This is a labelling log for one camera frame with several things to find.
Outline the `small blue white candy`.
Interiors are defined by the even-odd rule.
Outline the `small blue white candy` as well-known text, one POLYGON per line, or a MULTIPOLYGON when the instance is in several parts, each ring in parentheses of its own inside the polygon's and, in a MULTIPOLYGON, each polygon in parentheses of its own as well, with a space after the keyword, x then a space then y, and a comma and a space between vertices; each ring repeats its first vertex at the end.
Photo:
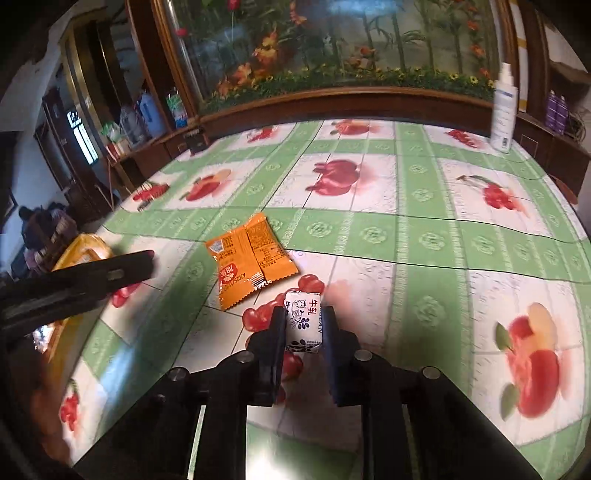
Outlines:
POLYGON ((301 291, 287 292, 287 350, 318 353, 322 348, 322 296, 301 291))

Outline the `orange snack packet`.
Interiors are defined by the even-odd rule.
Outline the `orange snack packet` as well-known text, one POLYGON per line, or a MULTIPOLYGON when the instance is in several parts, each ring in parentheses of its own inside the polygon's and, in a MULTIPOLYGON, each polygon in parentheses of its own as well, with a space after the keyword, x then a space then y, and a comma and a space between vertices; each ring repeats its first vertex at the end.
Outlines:
POLYGON ((263 213, 205 242, 217 265, 218 302, 226 311, 257 290, 298 273, 263 213))

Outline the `seated person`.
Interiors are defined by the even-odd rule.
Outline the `seated person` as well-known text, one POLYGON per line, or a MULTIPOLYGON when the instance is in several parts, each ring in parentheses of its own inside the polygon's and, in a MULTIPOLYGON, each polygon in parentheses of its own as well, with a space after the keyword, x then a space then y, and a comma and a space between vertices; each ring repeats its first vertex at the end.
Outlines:
POLYGON ((21 206, 18 215, 22 220, 21 236, 27 267, 37 274, 52 271, 78 236, 76 222, 63 209, 21 206))

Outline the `yellow-rimmed white tray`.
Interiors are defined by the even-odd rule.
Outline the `yellow-rimmed white tray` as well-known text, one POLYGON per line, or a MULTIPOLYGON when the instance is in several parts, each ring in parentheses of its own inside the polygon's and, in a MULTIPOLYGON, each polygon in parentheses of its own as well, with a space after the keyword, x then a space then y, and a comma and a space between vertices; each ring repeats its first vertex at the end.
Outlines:
POLYGON ((63 393, 75 369, 83 341, 92 326, 92 311, 107 292, 110 247, 95 234, 80 234, 58 260, 55 270, 68 269, 65 288, 49 304, 53 321, 33 332, 35 347, 47 363, 51 384, 63 393))

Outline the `blue water jug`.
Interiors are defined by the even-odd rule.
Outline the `blue water jug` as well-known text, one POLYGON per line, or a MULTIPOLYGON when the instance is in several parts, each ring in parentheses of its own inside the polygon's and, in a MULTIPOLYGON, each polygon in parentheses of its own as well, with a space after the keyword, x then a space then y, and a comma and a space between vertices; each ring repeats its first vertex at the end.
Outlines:
POLYGON ((142 91, 139 96, 138 107, 149 135, 158 138, 166 133, 164 120, 156 103, 147 91, 142 91))

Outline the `black table object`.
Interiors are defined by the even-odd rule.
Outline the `black table object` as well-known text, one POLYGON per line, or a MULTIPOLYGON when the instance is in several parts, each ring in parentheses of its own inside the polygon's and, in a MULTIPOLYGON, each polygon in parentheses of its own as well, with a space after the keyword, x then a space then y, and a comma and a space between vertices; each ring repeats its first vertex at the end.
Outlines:
POLYGON ((201 151, 207 150, 211 145, 204 128, 195 128, 183 134, 183 140, 192 155, 195 155, 201 151))

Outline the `white spray bottle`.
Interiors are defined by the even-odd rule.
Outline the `white spray bottle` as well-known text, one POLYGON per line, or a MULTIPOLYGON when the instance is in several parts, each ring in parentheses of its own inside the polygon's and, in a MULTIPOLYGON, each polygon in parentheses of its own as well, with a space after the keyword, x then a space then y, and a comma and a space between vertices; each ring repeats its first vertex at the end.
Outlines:
POLYGON ((503 62, 499 78, 494 83, 493 112, 490 144, 502 153, 508 153, 514 135, 519 90, 515 85, 511 65, 503 62))

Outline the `wooden cabinet with flower mural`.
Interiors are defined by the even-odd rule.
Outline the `wooden cabinet with flower mural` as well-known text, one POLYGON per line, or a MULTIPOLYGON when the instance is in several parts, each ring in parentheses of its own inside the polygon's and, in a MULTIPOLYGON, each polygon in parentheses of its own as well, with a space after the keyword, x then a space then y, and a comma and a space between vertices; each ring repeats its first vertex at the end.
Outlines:
POLYGON ((217 138, 287 121, 351 115, 488 134, 503 61, 519 87, 515 140, 579 192, 589 153, 548 127, 571 97, 525 1, 102 1, 62 40, 68 87, 94 134, 135 100, 115 40, 131 38, 163 134, 217 138))

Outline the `purple bottles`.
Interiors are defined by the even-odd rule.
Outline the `purple bottles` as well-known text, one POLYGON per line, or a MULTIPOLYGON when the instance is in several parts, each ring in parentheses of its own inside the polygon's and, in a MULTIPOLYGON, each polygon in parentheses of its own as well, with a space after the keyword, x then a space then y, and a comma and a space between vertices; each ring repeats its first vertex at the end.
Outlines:
POLYGON ((546 127, 559 135, 563 135, 565 133, 568 117, 569 110, 565 97, 559 96, 551 90, 546 104, 546 127))

